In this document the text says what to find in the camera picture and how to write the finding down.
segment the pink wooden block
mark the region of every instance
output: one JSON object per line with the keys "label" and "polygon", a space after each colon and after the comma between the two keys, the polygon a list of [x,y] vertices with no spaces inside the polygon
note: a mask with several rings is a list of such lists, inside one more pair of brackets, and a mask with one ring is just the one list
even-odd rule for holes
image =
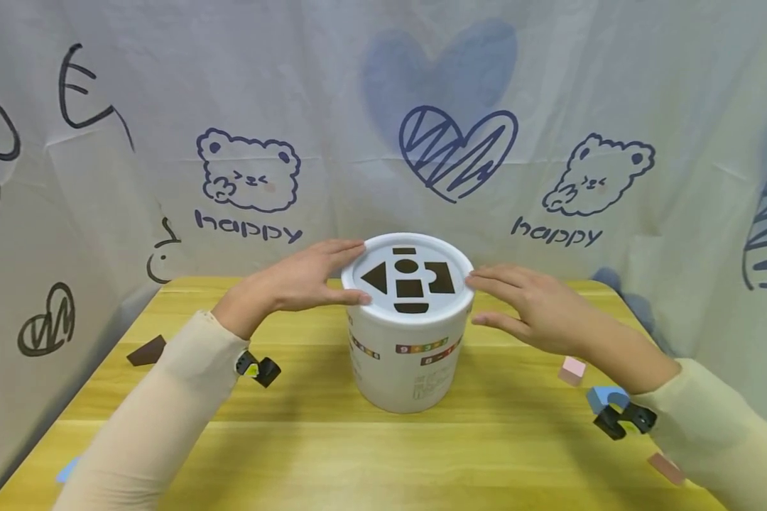
{"label": "pink wooden block", "polygon": [[648,463],[652,467],[656,468],[659,473],[665,476],[671,483],[681,486],[685,482],[685,474],[671,463],[668,458],[662,456],[662,453],[656,453],[652,457],[648,458]]}
{"label": "pink wooden block", "polygon": [[583,362],[578,361],[576,358],[566,356],[565,361],[562,362],[559,376],[560,380],[566,382],[572,387],[578,387],[582,383],[582,376],[586,373],[586,365]]}

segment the hand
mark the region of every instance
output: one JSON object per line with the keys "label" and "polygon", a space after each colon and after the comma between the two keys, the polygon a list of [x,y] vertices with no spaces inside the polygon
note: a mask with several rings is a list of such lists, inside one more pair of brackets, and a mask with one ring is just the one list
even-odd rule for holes
{"label": "hand", "polygon": [[371,298],[360,290],[332,290],[326,280],[358,258],[363,241],[329,240],[294,253],[254,273],[227,291],[213,307],[223,327],[248,339],[275,311],[303,311],[321,305],[358,305]]}
{"label": "hand", "polygon": [[519,319],[501,312],[482,312],[473,324],[501,329],[538,348],[586,358],[592,344],[626,327],[592,306],[559,280],[517,265],[472,271],[466,283],[514,307]]}

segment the colorful number label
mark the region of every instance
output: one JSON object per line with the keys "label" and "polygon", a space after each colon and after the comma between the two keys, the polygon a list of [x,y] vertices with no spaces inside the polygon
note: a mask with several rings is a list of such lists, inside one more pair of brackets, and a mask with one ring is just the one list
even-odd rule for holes
{"label": "colorful number label", "polygon": [[449,346],[449,348],[446,348],[445,350],[441,351],[441,353],[438,353],[437,355],[423,357],[422,359],[420,359],[420,364],[422,366],[428,366],[430,364],[434,364],[437,361],[443,360],[444,358],[452,354],[455,348],[457,348],[457,345],[460,344],[461,340],[463,340],[462,337],[457,340],[457,343],[452,344],[451,346]]}
{"label": "colorful number label", "polygon": [[352,339],[352,344],[355,344],[356,348],[363,351],[363,353],[366,353],[367,355],[371,356],[373,359],[379,361],[381,359],[381,356],[377,353],[374,353],[371,349],[367,348],[363,344],[358,342],[358,339],[355,338],[355,335],[350,334],[349,337]]}
{"label": "colorful number label", "polygon": [[449,342],[448,337],[444,337],[439,341],[429,344],[396,344],[395,353],[401,355],[409,355],[411,353],[426,353],[426,351],[432,351],[438,349],[440,346]]}

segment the circle-shaped hole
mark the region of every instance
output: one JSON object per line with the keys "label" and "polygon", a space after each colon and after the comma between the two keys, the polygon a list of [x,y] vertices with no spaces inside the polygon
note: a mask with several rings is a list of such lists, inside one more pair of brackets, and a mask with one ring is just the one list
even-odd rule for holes
{"label": "circle-shaped hole", "polygon": [[418,264],[411,259],[400,259],[395,263],[395,269],[400,273],[415,273],[418,270]]}

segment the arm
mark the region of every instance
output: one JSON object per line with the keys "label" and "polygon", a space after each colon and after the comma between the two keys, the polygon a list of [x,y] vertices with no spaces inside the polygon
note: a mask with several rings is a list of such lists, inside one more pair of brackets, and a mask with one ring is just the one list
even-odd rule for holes
{"label": "arm", "polygon": [[234,364],[247,346],[212,314],[196,313],[99,430],[55,511],[155,510],[231,394]]}
{"label": "arm", "polygon": [[198,312],[99,430],[55,511],[151,511],[207,422],[238,380],[235,362],[271,312],[369,296],[325,281],[364,251],[363,241],[325,241],[233,286],[210,313]]}
{"label": "arm", "polygon": [[485,312],[473,323],[590,362],[657,413],[651,436],[690,480],[730,511],[767,511],[767,423],[726,383],[694,361],[670,359],[549,275],[498,265],[467,282],[519,312]]}
{"label": "arm", "polygon": [[767,423],[690,359],[674,361],[619,325],[587,360],[657,413],[654,442],[730,511],[767,511]]}

